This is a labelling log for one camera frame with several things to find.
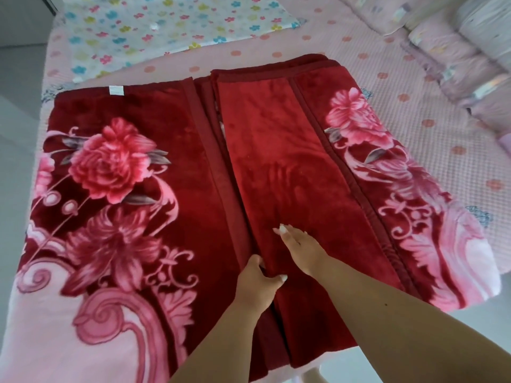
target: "plush blanket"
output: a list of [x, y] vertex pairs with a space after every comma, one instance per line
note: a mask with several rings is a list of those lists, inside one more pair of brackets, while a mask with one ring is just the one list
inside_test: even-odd
[[355, 346], [273, 234], [281, 222], [446, 311], [500, 291], [480, 224], [335, 61], [69, 91], [50, 116], [0, 380], [164, 383], [254, 253], [289, 279], [254, 332], [251, 380]]

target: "gray floor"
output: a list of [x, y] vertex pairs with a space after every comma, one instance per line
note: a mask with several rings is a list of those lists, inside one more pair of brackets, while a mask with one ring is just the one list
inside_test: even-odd
[[[44, 50], [0, 49], [0, 334], [23, 246]], [[454, 316], [511, 352], [511, 276], [503, 278], [500, 296]], [[380, 382], [358, 348], [325, 363], [322, 373], [332, 383]]]

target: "person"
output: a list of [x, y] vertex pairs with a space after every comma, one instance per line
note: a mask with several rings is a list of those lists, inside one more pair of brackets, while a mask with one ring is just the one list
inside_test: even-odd
[[[415, 297], [330, 257], [292, 226], [273, 229], [297, 266], [328, 292], [335, 308], [384, 383], [511, 382], [511, 355], [472, 328]], [[252, 334], [286, 276], [267, 278], [250, 257], [236, 296], [170, 383], [246, 383]], [[317, 370], [303, 376], [317, 382]]]

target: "polka dot bedsheet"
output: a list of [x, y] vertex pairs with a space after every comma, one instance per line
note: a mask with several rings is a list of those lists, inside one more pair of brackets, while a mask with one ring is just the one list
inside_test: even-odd
[[404, 30], [382, 37], [339, 0], [278, 1], [307, 22], [295, 30], [158, 57], [78, 85], [71, 82], [65, 21], [57, 17], [48, 42], [40, 135], [46, 131], [59, 91], [207, 76], [216, 68], [250, 67], [324, 53], [349, 70], [387, 128], [479, 219], [499, 270], [510, 271], [511, 160], [494, 134], [452, 105], [413, 56], [400, 48], [406, 38]]

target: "forearm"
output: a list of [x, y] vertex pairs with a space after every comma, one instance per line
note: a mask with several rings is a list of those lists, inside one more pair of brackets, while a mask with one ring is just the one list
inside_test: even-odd
[[247, 383], [258, 318], [233, 303], [169, 383]]
[[508, 381], [509, 354], [437, 308], [331, 257], [314, 276], [385, 383]]

